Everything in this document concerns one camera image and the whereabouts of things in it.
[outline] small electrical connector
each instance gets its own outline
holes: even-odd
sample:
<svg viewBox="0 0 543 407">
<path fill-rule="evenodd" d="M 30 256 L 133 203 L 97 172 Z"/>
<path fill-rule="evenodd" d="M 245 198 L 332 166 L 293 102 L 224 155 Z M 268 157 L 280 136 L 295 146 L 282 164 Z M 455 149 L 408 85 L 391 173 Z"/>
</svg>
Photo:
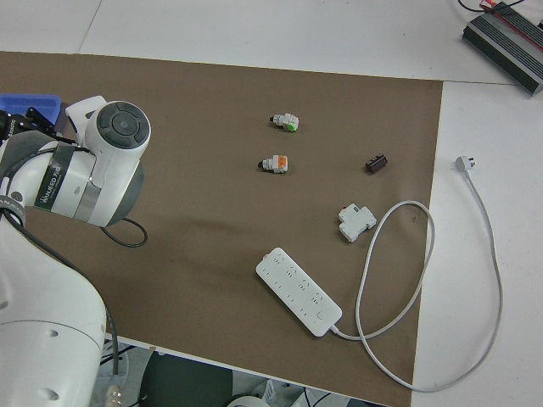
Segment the small electrical connector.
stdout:
<svg viewBox="0 0 543 407">
<path fill-rule="evenodd" d="M 465 171 L 471 170 L 476 164 L 477 163 L 475 162 L 473 157 L 469 159 L 465 155 L 462 155 L 461 157 L 458 157 L 456 159 L 456 168 L 460 172 L 465 172 Z"/>
<path fill-rule="evenodd" d="M 288 171 L 288 158 L 286 155 L 274 155 L 270 159 L 263 159 L 258 163 L 258 168 L 264 171 L 282 174 Z"/>
<path fill-rule="evenodd" d="M 358 208 L 354 203 L 339 211 L 339 230 L 345 238 L 353 243 L 365 230 L 371 229 L 377 223 L 370 209 Z"/>
<path fill-rule="evenodd" d="M 375 174 L 377 171 L 381 170 L 389 161 L 384 156 L 384 154 L 378 154 L 368 162 L 366 162 L 366 170 Z"/>
<path fill-rule="evenodd" d="M 273 124 L 278 125 L 278 126 L 282 127 L 283 129 L 288 130 L 288 131 L 297 131 L 298 130 L 299 120 L 298 120 L 298 118 L 296 116 L 294 116 L 293 114 L 290 114 L 290 113 L 274 114 L 270 118 L 270 121 Z"/>
</svg>

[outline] power outlet socket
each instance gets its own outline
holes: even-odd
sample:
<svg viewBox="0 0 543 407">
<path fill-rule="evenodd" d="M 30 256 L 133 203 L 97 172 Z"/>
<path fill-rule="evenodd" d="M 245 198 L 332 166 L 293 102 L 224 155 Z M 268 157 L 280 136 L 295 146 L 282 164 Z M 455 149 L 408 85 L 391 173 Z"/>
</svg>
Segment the power outlet socket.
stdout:
<svg viewBox="0 0 543 407">
<path fill-rule="evenodd" d="M 282 248 L 274 248 L 256 266 L 256 274 L 300 321 L 321 337 L 341 318 L 341 308 Z"/>
</svg>

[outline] white robotic arm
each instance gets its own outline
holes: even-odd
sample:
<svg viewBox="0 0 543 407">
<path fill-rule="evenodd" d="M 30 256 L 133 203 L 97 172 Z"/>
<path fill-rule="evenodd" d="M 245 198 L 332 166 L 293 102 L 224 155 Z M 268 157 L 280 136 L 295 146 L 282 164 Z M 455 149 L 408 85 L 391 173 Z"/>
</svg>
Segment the white robotic arm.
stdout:
<svg viewBox="0 0 543 407">
<path fill-rule="evenodd" d="M 112 225 L 143 183 L 139 159 L 151 131 L 141 109 L 94 97 L 66 114 L 77 143 L 13 126 L 0 134 L 0 394 L 8 407 L 88 405 L 106 320 L 93 285 L 28 242 L 14 219 L 23 226 L 25 207 L 36 206 Z"/>
</svg>

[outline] brown mat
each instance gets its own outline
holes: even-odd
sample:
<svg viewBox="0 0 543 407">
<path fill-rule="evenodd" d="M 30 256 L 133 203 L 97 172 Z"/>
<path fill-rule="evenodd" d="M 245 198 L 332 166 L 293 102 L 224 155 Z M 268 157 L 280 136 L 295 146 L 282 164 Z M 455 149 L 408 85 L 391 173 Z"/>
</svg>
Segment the brown mat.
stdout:
<svg viewBox="0 0 543 407">
<path fill-rule="evenodd" d="M 28 227 L 78 264 L 109 303 L 121 336 L 393 406 L 408 390 L 388 379 L 359 343 L 314 338 L 255 274 L 282 247 L 344 311 L 354 305 L 372 231 L 349 244 L 338 212 L 366 205 L 428 204 L 441 82 L 185 64 L 86 55 L 0 53 L 0 92 L 93 95 L 141 107 L 153 128 L 146 181 L 130 216 L 144 248 L 122 248 L 90 225 L 32 210 Z M 269 117 L 291 112 L 297 132 Z M 368 175 L 384 152 L 389 165 Z M 288 155 L 285 175 L 257 163 Z M 363 302 L 367 331 L 391 320 L 416 286 L 426 219 L 403 209 L 383 231 Z M 136 241 L 137 231 L 114 232 Z M 372 346 L 412 378 L 414 309 Z"/>
</svg>

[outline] white tabletop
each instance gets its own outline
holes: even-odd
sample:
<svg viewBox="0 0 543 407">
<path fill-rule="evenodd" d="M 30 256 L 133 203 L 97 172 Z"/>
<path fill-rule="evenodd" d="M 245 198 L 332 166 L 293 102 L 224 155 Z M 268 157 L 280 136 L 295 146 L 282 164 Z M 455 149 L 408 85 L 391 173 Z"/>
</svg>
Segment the white tabletop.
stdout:
<svg viewBox="0 0 543 407">
<path fill-rule="evenodd" d="M 534 22 L 543 18 L 542 2 L 528 0 L 516 10 Z M 474 17 L 455 0 L 3 0 L 0 49 L 446 81 L 430 205 L 438 235 L 423 289 L 416 384 L 446 382 L 469 368 L 497 308 L 488 238 L 454 171 L 458 155 L 479 162 L 472 174 L 495 228 L 505 309 L 485 363 L 453 388 L 414 393 L 412 405 L 537 405 L 543 96 L 511 85 L 462 41 Z"/>
</svg>

